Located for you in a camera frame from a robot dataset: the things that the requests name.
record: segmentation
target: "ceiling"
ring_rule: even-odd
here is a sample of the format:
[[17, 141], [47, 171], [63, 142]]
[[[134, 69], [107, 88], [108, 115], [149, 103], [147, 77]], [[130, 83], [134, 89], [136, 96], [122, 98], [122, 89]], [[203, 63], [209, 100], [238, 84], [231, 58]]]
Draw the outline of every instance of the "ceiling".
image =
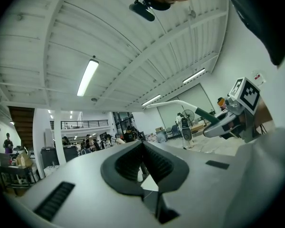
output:
[[[228, 0], [177, 3], [151, 11], [154, 22], [128, 9], [134, 1], [15, 0], [0, 22], [0, 105], [135, 112], [154, 96], [166, 101], [212, 72]], [[78, 97], [93, 56], [100, 66]], [[182, 83], [202, 68], [199, 79]]]
[[[77, 121], [79, 118], [81, 112], [72, 111], [72, 114], [70, 111], [61, 111], [61, 120], [62, 121]], [[48, 118], [50, 121], [53, 121], [55, 119], [55, 111], [51, 110], [51, 113], [48, 114]]]

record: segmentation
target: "staircase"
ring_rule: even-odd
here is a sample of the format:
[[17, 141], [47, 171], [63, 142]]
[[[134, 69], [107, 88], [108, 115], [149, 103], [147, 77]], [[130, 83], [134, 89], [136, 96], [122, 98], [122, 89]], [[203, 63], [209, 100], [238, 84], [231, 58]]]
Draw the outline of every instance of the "staircase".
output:
[[21, 145], [27, 149], [33, 148], [34, 108], [9, 106], [10, 116], [21, 139]]

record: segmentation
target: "black railing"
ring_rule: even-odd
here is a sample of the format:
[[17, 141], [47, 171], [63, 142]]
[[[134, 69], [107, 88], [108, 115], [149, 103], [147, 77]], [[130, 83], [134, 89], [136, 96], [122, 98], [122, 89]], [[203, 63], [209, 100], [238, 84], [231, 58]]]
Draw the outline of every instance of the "black railing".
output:
[[[54, 129], [54, 121], [50, 121], [51, 129]], [[80, 129], [90, 127], [105, 127], [108, 126], [108, 120], [95, 121], [61, 121], [61, 129]]]

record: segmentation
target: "ceiling light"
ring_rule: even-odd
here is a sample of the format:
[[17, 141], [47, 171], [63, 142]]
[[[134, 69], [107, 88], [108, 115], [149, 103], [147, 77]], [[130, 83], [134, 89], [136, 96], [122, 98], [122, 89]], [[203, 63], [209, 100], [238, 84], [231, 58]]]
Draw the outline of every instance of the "ceiling light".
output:
[[150, 101], [147, 101], [146, 103], [143, 103], [143, 104], [142, 104], [142, 106], [147, 105], [148, 103], [150, 103], [150, 102], [152, 102], [153, 100], [155, 100], [155, 99], [159, 98], [160, 96], [161, 96], [161, 95], [158, 95], [158, 96], [156, 96], [156, 97], [152, 98]]
[[77, 92], [77, 96], [84, 96], [86, 89], [93, 77], [93, 74], [95, 73], [97, 67], [99, 65], [99, 62], [95, 61], [95, 60], [90, 60], [89, 64], [87, 65], [86, 69], [85, 69], [85, 73], [81, 79], [81, 83]]
[[191, 79], [193, 79], [194, 77], [196, 77], [197, 75], [200, 75], [202, 72], [204, 72], [205, 69], [203, 68], [202, 70], [200, 70], [199, 72], [195, 73], [194, 75], [190, 76], [189, 78], [185, 79], [182, 83], [185, 84], [188, 81], [190, 81]]

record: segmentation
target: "camera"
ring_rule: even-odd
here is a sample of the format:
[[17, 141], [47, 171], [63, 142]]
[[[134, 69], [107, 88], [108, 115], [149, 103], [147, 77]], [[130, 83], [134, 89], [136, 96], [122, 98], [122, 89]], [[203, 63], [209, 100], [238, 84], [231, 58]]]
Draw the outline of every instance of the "camera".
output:
[[138, 0], [132, 3], [129, 6], [129, 9], [150, 22], [155, 20], [155, 16], [149, 12], [148, 6], [144, 3], [139, 2]]

